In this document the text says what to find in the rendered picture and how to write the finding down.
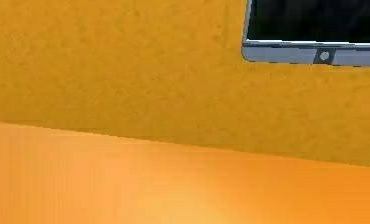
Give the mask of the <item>grey-framed television set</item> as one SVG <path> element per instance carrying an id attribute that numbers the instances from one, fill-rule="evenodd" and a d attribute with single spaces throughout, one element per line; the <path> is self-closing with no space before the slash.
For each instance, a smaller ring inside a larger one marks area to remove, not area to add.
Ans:
<path id="1" fill-rule="evenodd" d="M 249 62 L 370 67 L 370 0 L 248 0 Z"/>

